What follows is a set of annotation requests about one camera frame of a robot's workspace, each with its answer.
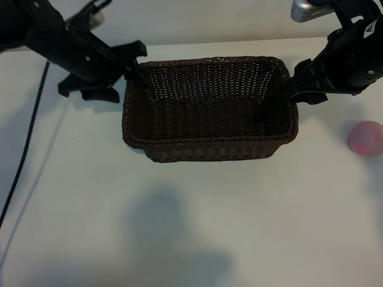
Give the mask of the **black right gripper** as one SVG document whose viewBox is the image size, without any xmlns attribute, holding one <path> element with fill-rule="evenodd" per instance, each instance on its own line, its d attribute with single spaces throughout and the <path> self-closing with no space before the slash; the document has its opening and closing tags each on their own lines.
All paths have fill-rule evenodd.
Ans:
<svg viewBox="0 0 383 287">
<path fill-rule="evenodd" d="M 317 105 L 328 100 L 325 93 L 359 94 L 382 78 L 382 13 L 336 15 L 341 28 L 327 37 L 326 47 L 313 61 L 298 63 L 287 81 L 291 103 Z"/>
</svg>

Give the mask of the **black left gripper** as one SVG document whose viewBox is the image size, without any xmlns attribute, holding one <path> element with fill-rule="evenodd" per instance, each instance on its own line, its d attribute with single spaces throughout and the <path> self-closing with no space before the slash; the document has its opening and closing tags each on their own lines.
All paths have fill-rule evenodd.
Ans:
<svg viewBox="0 0 383 287">
<path fill-rule="evenodd" d="M 58 84 L 62 96 L 79 91 L 85 101 L 119 103 L 119 93 L 113 88 L 117 80 L 107 80 L 118 65 L 126 80 L 147 86 L 137 61 L 148 56 L 143 42 L 137 40 L 111 48 L 91 33 L 92 22 L 103 7 L 86 5 L 64 20 L 51 5 L 31 6 L 33 26 L 26 46 L 72 74 Z"/>
</svg>

